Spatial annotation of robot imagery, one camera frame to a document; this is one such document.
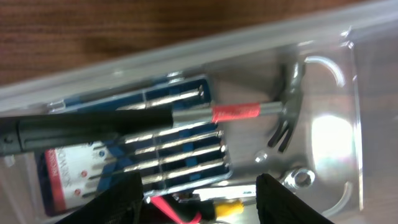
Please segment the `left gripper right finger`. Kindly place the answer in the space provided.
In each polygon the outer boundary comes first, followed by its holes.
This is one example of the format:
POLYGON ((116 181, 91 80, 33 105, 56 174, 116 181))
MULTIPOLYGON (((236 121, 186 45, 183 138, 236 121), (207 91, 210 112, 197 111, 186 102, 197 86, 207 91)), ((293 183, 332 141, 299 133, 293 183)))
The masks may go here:
POLYGON ((256 178, 256 208, 261 224, 333 224, 269 174, 256 178))

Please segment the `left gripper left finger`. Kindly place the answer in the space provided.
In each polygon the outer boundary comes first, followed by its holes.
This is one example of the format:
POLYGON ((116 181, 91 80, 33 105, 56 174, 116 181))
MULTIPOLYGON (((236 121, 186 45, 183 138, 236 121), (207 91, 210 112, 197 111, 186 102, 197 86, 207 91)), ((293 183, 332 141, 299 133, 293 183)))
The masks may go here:
POLYGON ((138 224, 143 197, 140 173, 129 173, 57 224, 138 224))

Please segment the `red handled pliers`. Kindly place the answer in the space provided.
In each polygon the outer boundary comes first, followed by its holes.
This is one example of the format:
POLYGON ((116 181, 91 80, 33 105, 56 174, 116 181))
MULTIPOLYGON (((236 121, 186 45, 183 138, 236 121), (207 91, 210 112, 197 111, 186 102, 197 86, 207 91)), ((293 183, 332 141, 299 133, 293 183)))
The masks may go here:
POLYGON ((151 197, 150 202, 175 223, 200 223, 202 215, 197 210, 185 207, 171 195, 151 197))

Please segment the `silver offset wrench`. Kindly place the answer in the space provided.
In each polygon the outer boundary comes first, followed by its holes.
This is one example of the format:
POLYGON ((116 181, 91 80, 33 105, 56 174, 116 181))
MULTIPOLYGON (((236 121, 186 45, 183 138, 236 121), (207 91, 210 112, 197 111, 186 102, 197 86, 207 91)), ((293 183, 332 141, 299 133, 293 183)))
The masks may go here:
MULTIPOLYGON (((311 187, 315 180, 315 173, 307 168, 296 168, 288 171, 277 179, 284 187, 292 192, 311 187)), ((205 200, 231 200, 236 198, 254 197, 256 195, 255 184, 224 185, 195 189, 193 196, 201 201, 205 200)))

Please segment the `black yellow screwdriver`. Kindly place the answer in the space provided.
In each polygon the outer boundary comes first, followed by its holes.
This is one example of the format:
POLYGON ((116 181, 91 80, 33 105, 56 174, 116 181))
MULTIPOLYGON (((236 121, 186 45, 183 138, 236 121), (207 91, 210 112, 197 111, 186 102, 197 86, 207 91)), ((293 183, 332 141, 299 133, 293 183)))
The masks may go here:
POLYGON ((243 198, 200 198, 198 194, 177 193, 172 197, 189 212, 199 213, 203 221, 215 221, 230 215, 241 214, 245 207, 256 204, 254 197, 243 198))

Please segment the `blue precision screwdriver set case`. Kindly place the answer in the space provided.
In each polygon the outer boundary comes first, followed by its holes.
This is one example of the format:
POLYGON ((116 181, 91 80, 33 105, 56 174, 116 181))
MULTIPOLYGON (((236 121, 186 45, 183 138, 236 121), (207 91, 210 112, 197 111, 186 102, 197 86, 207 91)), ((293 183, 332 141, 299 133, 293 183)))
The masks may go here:
MULTIPOLYGON (((62 112, 206 108, 212 101, 207 77, 160 81, 130 93, 86 101, 72 98, 62 112)), ((129 171, 141 174, 146 195, 169 194, 225 179, 223 133, 208 121, 135 134, 119 141, 96 141, 49 149, 35 156, 44 212, 57 217, 88 203, 129 171)))

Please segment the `clear plastic container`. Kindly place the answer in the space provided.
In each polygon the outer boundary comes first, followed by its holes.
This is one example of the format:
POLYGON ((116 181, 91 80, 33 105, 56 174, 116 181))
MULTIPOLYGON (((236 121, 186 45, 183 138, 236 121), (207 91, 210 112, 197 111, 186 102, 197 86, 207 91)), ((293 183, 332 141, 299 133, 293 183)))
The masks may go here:
MULTIPOLYGON (((63 113, 160 81, 207 77, 217 104, 277 99, 305 64, 288 148, 268 140, 279 116, 217 124, 229 175, 170 194, 254 184, 307 168, 294 192, 336 223, 397 222, 397 2, 2 1, 1 115, 63 113)), ((1 159, 1 222, 48 217, 35 156, 1 159)))

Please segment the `small claw hammer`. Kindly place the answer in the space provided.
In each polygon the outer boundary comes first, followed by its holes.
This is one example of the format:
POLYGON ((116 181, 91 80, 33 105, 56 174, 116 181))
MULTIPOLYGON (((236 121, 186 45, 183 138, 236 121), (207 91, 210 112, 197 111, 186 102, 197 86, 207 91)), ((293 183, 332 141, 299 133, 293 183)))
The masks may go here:
POLYGON ((268 103, 216 105, 186 111, 147 109, 4 117, 1 118, 1 156, 95 141, 121 142, 128 135, 189 121, 222 123, 269 114, 277 114, 279 119, 267 145, 277 146, 279 152, 284 152, 299 119, 304 75, 305 64, 293 64, 284 74, 284 90, 279 100, 268 103))

